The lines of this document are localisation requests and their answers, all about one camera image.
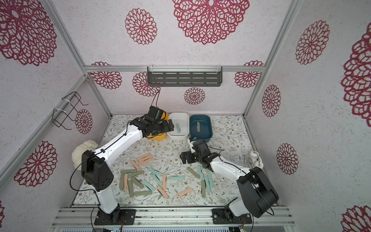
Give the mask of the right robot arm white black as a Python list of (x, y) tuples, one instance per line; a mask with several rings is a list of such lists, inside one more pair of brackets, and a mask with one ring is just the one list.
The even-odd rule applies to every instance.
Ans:
[(211, 152), (211, 147), (204, 140), (190, 137), (188, 145), (190, 150), (180, 155), (183, 164), (197, 162), (237, 184), (240, 197), (228, 203), (222, 214), (229, 223), (242, 220), (244, 216), (259, 218), (266, 212), (274, 215), (272, 207), (279, 200), (279, 195), (261, 168), (263, 164), (257, 152), (253, 152), (257, 165), (249, 169), (228, 161), (220, 153)]

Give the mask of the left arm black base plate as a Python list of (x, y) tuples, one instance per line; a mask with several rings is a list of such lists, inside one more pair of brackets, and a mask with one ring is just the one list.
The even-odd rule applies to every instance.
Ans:
[(94, 225), (133, 225), (135, 216), (135, 209), (115, 209), (111, 214), (98, 210)]

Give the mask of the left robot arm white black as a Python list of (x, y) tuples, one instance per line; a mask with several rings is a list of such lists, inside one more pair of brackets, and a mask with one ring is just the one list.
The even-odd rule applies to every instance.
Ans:
[(172, 120), (166, 119), (164, 115), (165, 111), (151, 106), (147, 114), (130, 120), (123, 132), (106, 145), (82, 154), (81, 176), (95, 191), (103, 213), (110, 215), (120, 208), (112, 189), (112, 164), (126, 149), (142, 138), (174, 131)]

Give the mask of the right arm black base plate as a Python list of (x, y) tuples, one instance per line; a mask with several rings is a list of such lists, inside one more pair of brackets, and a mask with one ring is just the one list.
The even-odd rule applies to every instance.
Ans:
[(252, 224), (252, 217), (250, 214), (235, 216), (233, 213), (225, 208), (212, 209), (213, 224)]

